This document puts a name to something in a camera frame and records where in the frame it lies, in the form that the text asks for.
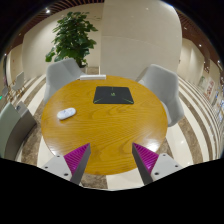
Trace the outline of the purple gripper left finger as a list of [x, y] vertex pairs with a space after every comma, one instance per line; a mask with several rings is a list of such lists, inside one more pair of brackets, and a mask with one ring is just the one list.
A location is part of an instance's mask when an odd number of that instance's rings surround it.
[[56, 155], [42, 169], [79, 185], [91, 154], [90, 144], [85, 144], [68, 154]]

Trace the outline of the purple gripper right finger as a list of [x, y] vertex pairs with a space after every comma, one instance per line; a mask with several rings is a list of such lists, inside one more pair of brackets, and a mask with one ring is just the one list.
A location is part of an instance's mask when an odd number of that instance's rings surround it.
[[182, 169], [167, 153], [157, 154], [137, 143], [132, 144], [132, 154], [145, 185]]

